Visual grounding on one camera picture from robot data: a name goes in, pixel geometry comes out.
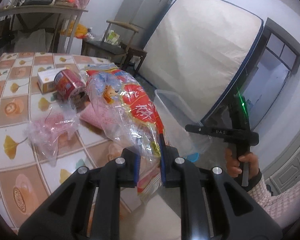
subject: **chair backrest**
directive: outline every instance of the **chair backrest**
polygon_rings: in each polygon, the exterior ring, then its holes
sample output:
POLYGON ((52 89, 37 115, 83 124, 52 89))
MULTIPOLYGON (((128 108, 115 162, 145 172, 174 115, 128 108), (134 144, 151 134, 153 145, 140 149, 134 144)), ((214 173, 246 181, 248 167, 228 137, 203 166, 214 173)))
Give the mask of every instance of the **chair backrest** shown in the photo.
POLYGON ((131 38, 130 38, 128 44, 127 44, 127 47, 126 47, 126 49, 125 49, 126 52, 128 52, 128 50, 129 50, 129 48, 130 48, 130 45, 131 45, 131 42, 132 42, 132 40, 133 40, 133 37, 134 37, 134 35, 136 35, 136 33, 139 33, 139 29, 138 29, 137 27, 135 27, 134 25, 132 25, 132 24, 130 24, 130 23, 125 23, 125 22, 117 22, 117 21, 107 20, 107 23, 109 23, 109 25, 108 25, 108 28, 107 28, 107 30, 106 30, 106 32, 105 32, 105 35, 104 35, 103 38, 102 38, 102 41, 105 41, 105 40, 106 40, 106 37, 107 37, 108 32, 109 32, 109 30, 110 30, 110 26, 111 26, 112 24, 117 25, 117 26, 119 26, 119 27, 122 27, 122 28, 124 28, 124 29, 133 31, 133 34, 132 34, 132 36, 131 36, 131 38))

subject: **blue object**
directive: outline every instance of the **blue object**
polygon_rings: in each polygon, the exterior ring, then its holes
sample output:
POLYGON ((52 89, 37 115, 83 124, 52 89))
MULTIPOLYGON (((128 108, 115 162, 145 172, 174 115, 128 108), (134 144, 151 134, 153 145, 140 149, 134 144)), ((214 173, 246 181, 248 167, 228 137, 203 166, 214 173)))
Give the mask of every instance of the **blue object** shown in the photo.
POLYGON ((186 157, 186 160, 189 160, 192 163, 196 162, 197 160, 199 160, 199 153, 194 153, 194 154, 188 155, 186 157))

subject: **chair seat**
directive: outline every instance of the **chair seat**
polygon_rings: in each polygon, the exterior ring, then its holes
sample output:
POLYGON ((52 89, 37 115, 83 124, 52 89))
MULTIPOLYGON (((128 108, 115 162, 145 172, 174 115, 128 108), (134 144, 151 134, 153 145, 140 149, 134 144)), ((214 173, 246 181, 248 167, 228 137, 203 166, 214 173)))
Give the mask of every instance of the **chair seat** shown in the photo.
POLYGON ((90 46, 95 47, 96 49, 101 49, 104 50, 108 53, 114 54, 114 55, 121 55, 125 54, 125 50, 122 48, 119 48, 117 45, 112 45, 104 41, 87 41, 85 40, 86 43, 88 43, 90 46))

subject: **clear plastic bag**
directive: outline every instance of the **clear plastic bag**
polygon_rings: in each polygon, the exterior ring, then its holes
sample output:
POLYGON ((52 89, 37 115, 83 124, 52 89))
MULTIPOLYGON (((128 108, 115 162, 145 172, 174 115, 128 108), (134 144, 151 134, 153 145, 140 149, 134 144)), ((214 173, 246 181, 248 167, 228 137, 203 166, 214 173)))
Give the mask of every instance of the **clear plastic bag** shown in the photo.
POLYGON ((68 140, 71 140, 80 125, 75 109, 72 109, 69 104, 61 104, 60 107, 61 110, 54 112, 51 108, 47 117, 30 121, 25 130, 29 141, 53 167, 57 161, 59 136, 67 133, 68 140))
POLYGON ((106 136, 157 163, 163 125, 140 84, 119 69, 88 70, 87 93, 106 136))

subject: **cartoon character print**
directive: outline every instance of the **cartoon character print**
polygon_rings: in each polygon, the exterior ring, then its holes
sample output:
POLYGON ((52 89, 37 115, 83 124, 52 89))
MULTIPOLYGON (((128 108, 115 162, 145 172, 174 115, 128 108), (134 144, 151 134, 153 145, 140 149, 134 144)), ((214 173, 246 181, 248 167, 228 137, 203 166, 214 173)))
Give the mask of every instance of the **cartoon character print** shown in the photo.
POLYGON ((114 90, 112 86, 106 86, 106 89, 103 92, 102 96, 108 104, 113 104, 114 100, 112 99, 112 97, 117 96, 118 94, 119 90, 114 90))

